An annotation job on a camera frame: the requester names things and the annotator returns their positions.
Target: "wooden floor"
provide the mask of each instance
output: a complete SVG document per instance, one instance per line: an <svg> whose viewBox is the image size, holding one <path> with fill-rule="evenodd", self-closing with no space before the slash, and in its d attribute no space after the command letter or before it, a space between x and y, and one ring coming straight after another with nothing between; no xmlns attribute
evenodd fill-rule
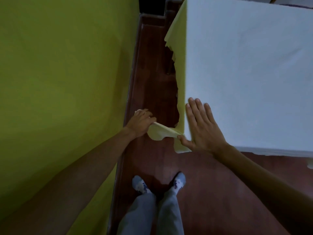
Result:
<svg viewBox="0 0 313 235"><path fill-rule="evenodd" d="M148 108L161 124L174 127L178 122L175 74L166 74L171 52L164 47L172 19L147 22L154 25L142 21L126 120L135 110ZM305 159L247 155L313 197L313 170L307 168ZM178 193L186 235L288 234L225 166L199 153L176 154L172 138L152 141L147 135L131 142L119 162L108 233L116 234L121 218L137 196L131 187L134 175L141 176L160 198L178 171L186 175L187 181Z"/></svg>

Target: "green wall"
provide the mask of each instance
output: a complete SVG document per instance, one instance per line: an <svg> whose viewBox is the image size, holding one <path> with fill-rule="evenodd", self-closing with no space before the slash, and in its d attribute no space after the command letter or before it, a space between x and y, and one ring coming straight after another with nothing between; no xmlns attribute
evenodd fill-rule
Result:
<svg viewBox="0 0 313 235"><path fill-rule="evenodd" d="M138 0L0 0L0 219L123 125ZM69 234L105 233L115 169Z"/></svg>

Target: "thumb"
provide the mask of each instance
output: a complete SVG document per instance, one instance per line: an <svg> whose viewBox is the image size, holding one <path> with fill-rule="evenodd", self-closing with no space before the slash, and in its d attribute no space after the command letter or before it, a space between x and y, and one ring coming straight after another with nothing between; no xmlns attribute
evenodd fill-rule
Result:
<svg viewBox="0 0 313 235"><path fill-rule="evenodd" d="M185 138L185 136L183 135L178 135L177 139L179 139L179 141L181 142L181 144L187 148L189 148L190 150L194 150L194 142L189 141Z"/></svg>

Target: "gray pants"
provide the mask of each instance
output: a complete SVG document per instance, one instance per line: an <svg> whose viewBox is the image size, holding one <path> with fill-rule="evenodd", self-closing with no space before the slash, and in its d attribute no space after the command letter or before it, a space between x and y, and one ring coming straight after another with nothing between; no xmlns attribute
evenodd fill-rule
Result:
<svg viewBox="0 0 313 235"><path fill-rule="evenodd" d="M117 235L150 235L156 211L154 194L138 196L119 223ZM170 190L159 203L156 227L157 235L184 235L177 197Z"/></svg>

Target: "foot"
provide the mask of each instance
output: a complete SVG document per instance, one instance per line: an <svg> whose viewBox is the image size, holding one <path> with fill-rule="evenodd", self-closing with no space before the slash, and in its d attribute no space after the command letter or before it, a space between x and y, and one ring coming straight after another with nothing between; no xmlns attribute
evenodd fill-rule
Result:
<svg viewBox="0 0 313 235"><path fill-rule="evenodd" d="M175 194L177 194L178 191L182 189L185 184L186 184L186 177L182 172L180 172L175 177L174 185L170 188L170 190L173 191Z"/></svg>
<svg viewBox="0 0 313 235"><path fill-rule="evenodd" d="M141 194L151 193L151 190L148 189L144 180L140 176L134 176L134 178L132 179L132 185L133 188Z"/></svg>

